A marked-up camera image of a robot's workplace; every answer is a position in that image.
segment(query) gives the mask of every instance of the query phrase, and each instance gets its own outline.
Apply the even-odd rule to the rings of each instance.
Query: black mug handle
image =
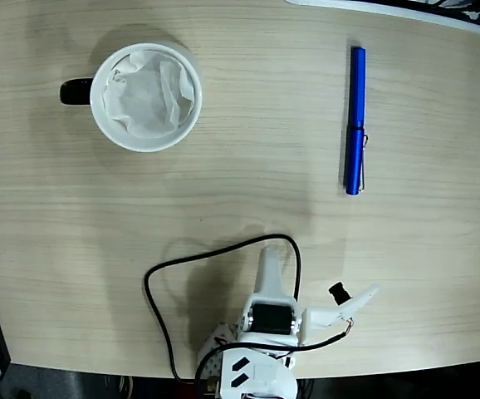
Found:
[[[66,81],[59,89],[59,99],[68,106],[87,106],[91,103],[91,77]]]

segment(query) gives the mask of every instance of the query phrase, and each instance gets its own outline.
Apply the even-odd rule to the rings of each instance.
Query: wooden table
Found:
[[[190,49],[206,79],[180,144],[122,150],[87,107],[59,103],[63,81],[160,38]],[[356,43],[370,142],[366,192],[351,198]],[[267,232],[301,246],[303,305],[333,304],[339,280],[382,287],[347,339],[301,355],[297,376],[480,360],[480,36],[282,0],[0,0],[0,318],[14,362],[169,376],[145,270]],[[185,376],[240,314],[261,247],[154,279]]]

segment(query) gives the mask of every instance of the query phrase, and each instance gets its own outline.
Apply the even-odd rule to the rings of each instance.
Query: white mug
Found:
[[[141,138],[131,135],[122,124],[109,118],[105,111],[103,93],[111,70],[122,58],[142,50],[160,51],[175,58],[186,68],[193,83],[195,96],[189,116],[176,131],[162,137]],[[92,115],[100,130],[105,137],[120,147],[137,152],[155,152],[179,143],[192,130],[198,120],[203,102],[202,77],[193,54],[183,46],[172,42],[137,43],[121,48],[109,56],[98,68],[94,78],[72,79],[63,83],[59,97],[63,104],[91,105]]]

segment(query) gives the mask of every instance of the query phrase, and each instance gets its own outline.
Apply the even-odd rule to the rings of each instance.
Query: blue pen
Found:
[[[358,195],[364,181],[365,49],[352,47],[350,53],[349,125],[345,192]]]

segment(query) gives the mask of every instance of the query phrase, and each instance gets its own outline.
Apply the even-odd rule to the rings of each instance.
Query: pen clip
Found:
[[[365,172],[364,172],[364,158],[365,158],[365,146],[367,145],[367,140],[369,137],[367,135],[364,135],[364,144],[362,146],[362,178],[360,179],[360,188],[359,192],[361,193],[362,191],[365,190]]]

